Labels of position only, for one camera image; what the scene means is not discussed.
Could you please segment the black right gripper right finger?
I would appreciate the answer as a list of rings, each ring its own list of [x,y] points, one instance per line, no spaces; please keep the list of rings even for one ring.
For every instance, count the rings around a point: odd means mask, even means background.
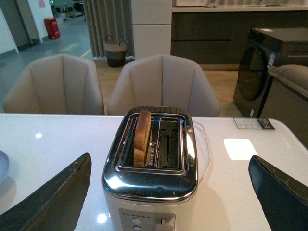
[[[273,231],[308,229],[308,187],[261,157],[250,159],[248,172]]]

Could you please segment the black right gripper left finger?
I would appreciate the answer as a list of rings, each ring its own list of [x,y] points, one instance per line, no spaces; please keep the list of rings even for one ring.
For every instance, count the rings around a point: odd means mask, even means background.
[[[73,231],[90,185],[91,156],[84,153],[26,199],[1,214],[2,231]]]

